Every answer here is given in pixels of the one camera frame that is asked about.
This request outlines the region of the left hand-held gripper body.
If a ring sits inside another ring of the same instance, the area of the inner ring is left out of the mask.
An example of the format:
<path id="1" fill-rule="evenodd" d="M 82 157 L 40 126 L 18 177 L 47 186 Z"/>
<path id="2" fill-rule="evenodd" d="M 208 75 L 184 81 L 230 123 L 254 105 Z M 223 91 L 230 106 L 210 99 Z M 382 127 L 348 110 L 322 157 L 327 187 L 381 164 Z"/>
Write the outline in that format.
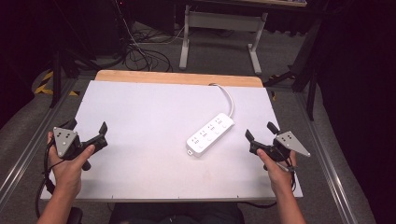
<path id="1" fill-rule="evenodd" d="M 99 138 L 99 134 L 86 142 L 81 142 L 78 133 L 73 130 L 55 127 L 53 129 L 53 133 L 58 156 L 66 161 L 72 161 L 75 159 L 88 146 L 94 146 L 93 153 L 96 153 L 107 146 L 107 140 L 101 140 Z"/>

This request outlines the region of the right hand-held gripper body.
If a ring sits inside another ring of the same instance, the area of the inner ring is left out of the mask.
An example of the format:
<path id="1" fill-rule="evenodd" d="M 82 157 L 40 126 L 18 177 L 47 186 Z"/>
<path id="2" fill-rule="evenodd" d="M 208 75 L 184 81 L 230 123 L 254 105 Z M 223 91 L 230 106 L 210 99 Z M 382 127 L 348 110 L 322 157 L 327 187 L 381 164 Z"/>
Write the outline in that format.
<path id="1" fill-rule="evenodd" d="M 271 146 L 267 146 L 254 140 L 250 144 L 249 152 L 257 155 L 258 149 L 262 149 L 273 161 L 277 162 L 286 161 L 290 157 L 290 153 L 292 151 L 306 157 L 311 156 L 292 132 L 278 134 Z"/>

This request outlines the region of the white power strip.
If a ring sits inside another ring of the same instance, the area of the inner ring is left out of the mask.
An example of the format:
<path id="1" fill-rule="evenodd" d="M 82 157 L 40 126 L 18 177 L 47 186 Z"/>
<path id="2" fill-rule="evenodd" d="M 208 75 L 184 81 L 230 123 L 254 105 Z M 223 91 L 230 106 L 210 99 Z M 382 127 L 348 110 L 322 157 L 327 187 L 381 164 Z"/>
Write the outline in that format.
<path id="1" fill-rule="evenodd" d="M 219 113 L 186 141 L 187 153 L 201 157 L 234 126 L 234 121 Z"/>

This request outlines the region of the person's left hand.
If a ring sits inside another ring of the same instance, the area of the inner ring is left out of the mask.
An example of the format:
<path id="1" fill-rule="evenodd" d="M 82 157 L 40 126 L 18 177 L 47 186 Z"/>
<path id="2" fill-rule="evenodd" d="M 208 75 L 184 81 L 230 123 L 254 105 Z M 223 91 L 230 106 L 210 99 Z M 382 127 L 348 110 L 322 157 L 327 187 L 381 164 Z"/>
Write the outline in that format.
<path id="1" fill-rule="evenodd" d="M 95 150 L 94 145 L 89 145 L 83 152 L 71 161 L 62 161 L 55 147 L 49 148 L 49 164 L 53 165 L 52 172 L 55 176 L 55 190 L 52 196 L 65 195 L 75 198 L 81 190 L 81 173 L 83 164 L 90 158 Z"/>

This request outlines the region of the person's right hand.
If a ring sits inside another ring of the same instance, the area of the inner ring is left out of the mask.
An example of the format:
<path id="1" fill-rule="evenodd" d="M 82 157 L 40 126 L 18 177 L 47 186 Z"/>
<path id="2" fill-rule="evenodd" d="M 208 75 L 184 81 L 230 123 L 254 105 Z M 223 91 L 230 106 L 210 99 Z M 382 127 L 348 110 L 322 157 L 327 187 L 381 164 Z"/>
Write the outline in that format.
<path id="1" fill-rule="evenodd" d="M 292 195 L 291 173 L 283 170 L 262 149 L 258 149 L 257 154 L 267 168 L 272 190 L 276 197 Z"/>

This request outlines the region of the black metal stand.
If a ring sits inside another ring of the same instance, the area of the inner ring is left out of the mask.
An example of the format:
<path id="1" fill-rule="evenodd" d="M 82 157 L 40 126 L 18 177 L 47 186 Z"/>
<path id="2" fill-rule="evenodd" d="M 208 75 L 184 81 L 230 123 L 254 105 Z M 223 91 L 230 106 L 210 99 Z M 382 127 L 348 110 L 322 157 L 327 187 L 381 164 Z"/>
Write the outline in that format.
<path id="1" fill-rule="evenodd" d="M 309 85 L 305 110 L 310 120 L 314 119 L 313 109 L 318 81 L 317 73 L 315 71 L 313 49 L 317 44 L 316 39 L 321 24 L 322 19 L 315 19 L 313 25 L 305 37 L 304 43 L 302 44 L 293 65 L 290 67 L 290 70 L 278 77 L 270 78 L 268 81 L 263 83 L 265 87 L 272 87 L 288 78 L 295 77 L 294 82 L 291 85 L 291 89 L 294 92 L 302 92 L 306 85 Z"/>
<path id="2" fill-rule="evenodd" d="M 92 62 L 96 57 L 78 8 L 79 1 L 43 0 L 53 52 L 53 96 L 50 107 L 55 107 L 63 96 L 62 71 L 68 78 L 77 78 L 79 76 L 77 61 L 93 71 L 101 69 Z"/>

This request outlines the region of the aluminium floor rail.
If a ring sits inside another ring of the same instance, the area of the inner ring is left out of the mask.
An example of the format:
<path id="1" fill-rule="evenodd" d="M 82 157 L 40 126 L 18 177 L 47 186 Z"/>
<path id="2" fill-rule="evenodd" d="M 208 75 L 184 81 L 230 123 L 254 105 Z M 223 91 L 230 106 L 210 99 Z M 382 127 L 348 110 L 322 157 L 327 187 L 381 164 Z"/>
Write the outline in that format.
<path id="1" fill-rule="evenodd" d="M 40 121 L 39 126 L 35 129 L 35 133 L 32 138 L 23 148 L 23 152 L 19 156 L 18 160 L 11 167 L 10 171 L 7 173 L 7 178 L 2 182 L 0 187 L 0 210 L 2 210 L 7 204 L 8 199 L 12 195 L 15 188 L 18 186 L 24 172 L 29 166 L 33 156 L 36 154 L 42 141 L 47 139 L 47 131 L 58 114 L 61 105 L 65 101 L 69 92 L 74 88 L 76 84 L 75 79 L 67 79 L 64 82 L 64 86 L 61 88 L 61 96 L 54 107 L 49 108 Z"/>
<path id="2" fill-rule="evenodd" d="M 295 98 L 297 104 L 299 105 L 303 115 L 304 121 L 308 126 L 309 132 L 312 135 L 315 145 L 315 151 L 318 157 L 318 162 L 323 170 L 326 181 L 328 183 L 330 192 L 334 199 L 334 202 L 337 206 L 341 219 L 344 224 L 358 224 L 358 220 L 356 219 L 351 205 L 348 201 L 347 195 L 344 191 L 343 185 L 340 181 L 338 174 L 336 173 L 335 168 L 333 167 L 332 160 L 330 155 L 325 150 L 322 141 L 318 135 L 318 129 L 316 123 L 308 117 L 308 113 L 305 109 L 305 101 L 304 96 L 301 93 L 296 93 Z"/>

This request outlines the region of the white metal desk frame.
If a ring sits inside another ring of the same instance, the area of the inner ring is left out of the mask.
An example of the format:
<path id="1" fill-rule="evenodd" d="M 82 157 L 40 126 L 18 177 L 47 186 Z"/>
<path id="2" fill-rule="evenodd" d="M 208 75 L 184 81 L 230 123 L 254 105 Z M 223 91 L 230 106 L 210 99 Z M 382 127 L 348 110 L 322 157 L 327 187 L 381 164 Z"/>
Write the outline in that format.
<path id="1" fill-rule="evenodd" d="M 223 29 L 242 32 L 254 32 L 256 34 L 254 42 L 247 45 L 247 51 L 252 63 L 255 75 L 262 74 L 262 68 L 257 55 L 257 47 L 262 37 L 264 25 L 267 21 L 267 13 L 262 13 L 260 17 L 219 14 L 209 12 L 196 12 L 186 5 L 184 9 L 184 36 L 181 46 L 179 68 L 187 68 L 189 55 L 189 30 L 193 28 Z"/>

